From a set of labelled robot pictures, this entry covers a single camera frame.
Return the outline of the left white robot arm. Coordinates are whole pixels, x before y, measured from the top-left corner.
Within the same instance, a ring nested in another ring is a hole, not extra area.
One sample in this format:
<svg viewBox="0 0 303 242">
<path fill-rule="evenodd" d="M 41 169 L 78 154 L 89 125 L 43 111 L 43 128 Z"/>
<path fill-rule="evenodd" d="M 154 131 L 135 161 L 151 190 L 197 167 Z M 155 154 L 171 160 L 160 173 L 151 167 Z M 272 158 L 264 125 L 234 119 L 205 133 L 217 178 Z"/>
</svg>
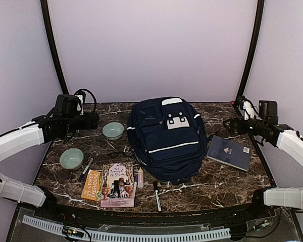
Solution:
<svg viewBox="0 0 303 242">
<path fill-rule="evenodd" d="M 99 116 L 95 111 L 75 116 L 41 115 L 0 135 L 0 162 L 31 147 L 63 139 L 68 142 L 77 131 L 95 130 Z M 0 198 L 41 207 L 50 220 L 61 216 L 55 196 L 46 188 L 29 185 L 0 173 Z"/>
</svg>

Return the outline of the pink Shrew paperback book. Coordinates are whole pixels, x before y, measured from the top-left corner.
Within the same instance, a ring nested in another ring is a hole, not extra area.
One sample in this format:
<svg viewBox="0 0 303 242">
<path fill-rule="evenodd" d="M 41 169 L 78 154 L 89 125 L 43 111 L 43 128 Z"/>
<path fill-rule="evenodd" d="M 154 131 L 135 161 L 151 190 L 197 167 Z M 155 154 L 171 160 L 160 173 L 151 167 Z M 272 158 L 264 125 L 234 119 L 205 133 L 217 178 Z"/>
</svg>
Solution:
<svg viewBox="0 0 303 242">
<path fill-rule="evenodd" d="M 101 189 L 102 208 L 134 207 L 133 163 L 112 163 L 103 165 Z"/>
</svg>

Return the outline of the dark blue hardcover book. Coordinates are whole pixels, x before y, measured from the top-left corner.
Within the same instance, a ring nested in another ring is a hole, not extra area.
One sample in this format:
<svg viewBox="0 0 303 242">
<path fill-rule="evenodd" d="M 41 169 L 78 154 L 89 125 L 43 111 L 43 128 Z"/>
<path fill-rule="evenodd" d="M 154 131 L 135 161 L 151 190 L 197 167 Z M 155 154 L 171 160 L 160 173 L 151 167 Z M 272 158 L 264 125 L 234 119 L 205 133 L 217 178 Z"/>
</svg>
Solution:
<svg viewBox="0 0 303 242">
<path fill-rule="evenodd" d="M 251 149 L 228 139 L 213 136 L 207 151 L 207 157 L 225 165 L 248 171 Z"/>
</svg>

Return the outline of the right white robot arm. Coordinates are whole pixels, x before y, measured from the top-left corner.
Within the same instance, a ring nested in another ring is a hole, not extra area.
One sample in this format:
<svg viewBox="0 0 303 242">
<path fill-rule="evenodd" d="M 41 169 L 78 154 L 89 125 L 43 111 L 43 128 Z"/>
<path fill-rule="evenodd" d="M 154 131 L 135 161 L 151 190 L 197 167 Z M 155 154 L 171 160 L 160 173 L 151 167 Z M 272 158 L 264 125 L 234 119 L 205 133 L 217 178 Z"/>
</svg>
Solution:
<svg viewBox="0 0 303 242">
<path fill-rule="evenodd" d="M 303 137 L 299 131 L 286 124 L 243 117 L 230 118 L 223 121 L 223 126 L 230 134 L 243 135 L 249 133 L 261 136 L 279 150 L 292 157 L 303 168 Z M 248 215 L 258 219 L 267 211 L 268 206 L 293 208 L 303 211 L 303 188 L 270 188 L 257 190 L 253 202 L 248 206 Z"/>
</svg>

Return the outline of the navy blue student backpack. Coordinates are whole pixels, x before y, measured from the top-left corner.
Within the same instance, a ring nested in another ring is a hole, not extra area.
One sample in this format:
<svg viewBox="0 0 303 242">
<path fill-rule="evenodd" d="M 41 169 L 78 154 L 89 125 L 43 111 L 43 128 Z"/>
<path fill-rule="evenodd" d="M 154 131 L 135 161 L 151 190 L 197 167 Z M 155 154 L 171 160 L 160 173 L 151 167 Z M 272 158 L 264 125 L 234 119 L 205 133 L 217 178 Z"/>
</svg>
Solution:
<svg viewBox="0 0 303 242">
<path fill-rule="evenodd" d="M 208 146 L 201 115 L 180 97 L 134 105 L 127 136 L 138 163 L 157 180 L 173 185 L 199 174 Z"/>
</svg>

